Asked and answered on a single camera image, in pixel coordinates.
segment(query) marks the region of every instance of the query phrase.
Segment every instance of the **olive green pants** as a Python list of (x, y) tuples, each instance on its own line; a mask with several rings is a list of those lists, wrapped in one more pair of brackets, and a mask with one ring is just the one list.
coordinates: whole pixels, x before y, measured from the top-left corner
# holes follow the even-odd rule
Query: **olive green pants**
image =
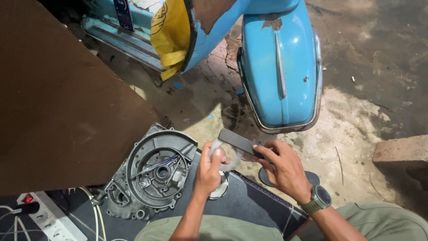
[[(351, 203), (337, 211), (371, 241), (427, 241), (428, 223), (417, 214), (395, 204), (380, 202)], [(149, 223), (135, 241), (168, 240), (181, 217)], [(283, 240), (279, 230), (229, 217), (204, 215), (200, 240)], [(321, 241), (323, 235), (314, 222), (302, 228), (292, 241)]]

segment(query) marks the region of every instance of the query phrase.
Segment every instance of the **round metal disc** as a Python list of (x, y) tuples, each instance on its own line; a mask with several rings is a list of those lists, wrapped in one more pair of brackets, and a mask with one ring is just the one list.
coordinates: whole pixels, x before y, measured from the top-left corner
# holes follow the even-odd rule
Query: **round metal disc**
[(229, 179), (227, 178), (226, 174), (222, 171), (219, 171), (221, 176), (220, 185), (217, 187), (217, 189), (210, 194), (208, 197), (210, 200), (216, 200), (217, 198), (220, 198), (226, 194), (227, 187), (229, 186)]

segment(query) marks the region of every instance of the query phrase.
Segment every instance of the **yellow plastic bag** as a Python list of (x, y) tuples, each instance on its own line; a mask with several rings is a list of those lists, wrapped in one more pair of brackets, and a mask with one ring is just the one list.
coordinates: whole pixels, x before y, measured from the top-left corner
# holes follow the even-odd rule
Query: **yellow plastic bag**
[(179, 72), (187, 54), (190, 24), (183, 0), (165, 0), (152, 18), (150, 42), (166, 70), (163, 81)]

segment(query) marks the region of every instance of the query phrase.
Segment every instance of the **cracked floor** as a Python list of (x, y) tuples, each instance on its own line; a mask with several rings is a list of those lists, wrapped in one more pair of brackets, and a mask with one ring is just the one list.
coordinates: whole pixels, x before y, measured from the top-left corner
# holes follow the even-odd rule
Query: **cracked floor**
[[(258, 143), (280, 138), (292, 145), (305, 170), (320, 176), (335, 207), (363, 200), (388, 201), (427, 217), (427, 208), (415, 205), (409, 194), (428, 196), (419, 183), (409, 179), (410, 185), (403, 191), (372, 163), (376, 143), (428, 133), (428, 107), (424, 105), (428, 102), (426, 1), (308, 0), (307, 9), (322, 40), (327, 70), (319, 120), (301, 133), (262, 133), (245, 97), (235, 93), (241, 88), (233, 58), (240, 21), (199, 65), (161, 88), (153, 84), (152, 71), (126, 55), (104, 44), (96, 52), (123, 81), (164, 113), (176, 130), (195, 138), (200, 147), (215, 139), (222, 128)], [(183, 84), (183, 90), (173, 86), (176, 81)], [(227, 155), (233, 156), (233, 151), (228, 149)], [(237, 170), (260, 183), (260, 167), (246, 158)], [(267, 188), (295, 204), (285, 194)]]

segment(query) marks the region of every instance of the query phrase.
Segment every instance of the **power strip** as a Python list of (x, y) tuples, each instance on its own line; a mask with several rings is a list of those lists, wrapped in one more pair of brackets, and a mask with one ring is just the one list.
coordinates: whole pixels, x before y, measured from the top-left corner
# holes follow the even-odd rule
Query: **power strip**
[(18, 197), (17, 202), (22, 204), (24, 200), (40, 204), (39, 211), (29, 216), (51, 241), (88, 240), (45, 192), (23, 193)]

